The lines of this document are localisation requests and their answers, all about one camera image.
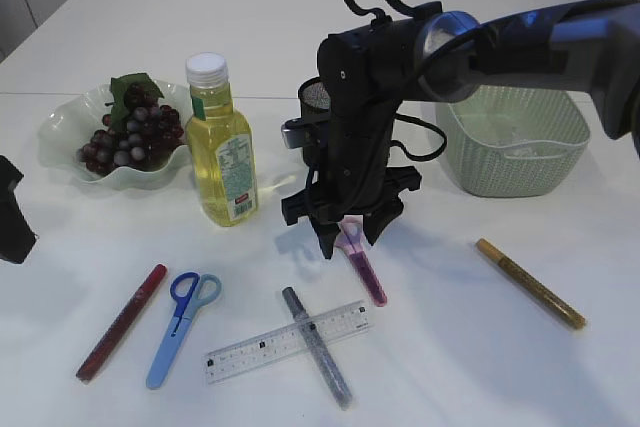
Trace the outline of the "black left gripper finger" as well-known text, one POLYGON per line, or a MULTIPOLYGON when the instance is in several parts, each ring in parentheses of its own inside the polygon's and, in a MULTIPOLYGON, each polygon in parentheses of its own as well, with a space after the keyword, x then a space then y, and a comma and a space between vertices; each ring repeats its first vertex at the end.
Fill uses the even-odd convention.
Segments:
POLYGON ((1 156, 1 259, 12 264, 22 264, 37 239, 14 193, 23 177, 8 158, 1 156))

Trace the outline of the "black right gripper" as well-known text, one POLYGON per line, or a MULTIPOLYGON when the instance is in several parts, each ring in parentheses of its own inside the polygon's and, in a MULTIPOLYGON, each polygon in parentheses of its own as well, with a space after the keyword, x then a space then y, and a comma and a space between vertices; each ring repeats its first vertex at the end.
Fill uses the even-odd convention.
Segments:
POLYGON ((388 146, 318 148, 301 191, 284 198, 281 210, 287 225, 302 217, 311 220, 325 259, 333 256, 341 233, 337 222, 350 214, 363 215, 363 232, 373 246, 385 228, 399 217, 400 193, 416 191, 421 174, 413 166, 390 167, 388 146))

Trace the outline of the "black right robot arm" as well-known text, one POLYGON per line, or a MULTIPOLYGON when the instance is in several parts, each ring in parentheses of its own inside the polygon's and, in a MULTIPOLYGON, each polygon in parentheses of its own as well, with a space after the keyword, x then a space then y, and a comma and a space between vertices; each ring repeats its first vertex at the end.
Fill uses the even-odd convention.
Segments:
POLYGON ((639 4, 585 0, 479 23, 426 4, 418 17, 381 17, 328 36, 317 54, 329 105, 287 121, 286 145, 309 151, 302 191, 284 199, 287 224, 308 218, 325 257, 339 223, 364 219, 375 241, 421 177, 392 167, 392 131, 405 101, 456 103, 480 86, 587 93, 605 134, 639 133, 639 4))

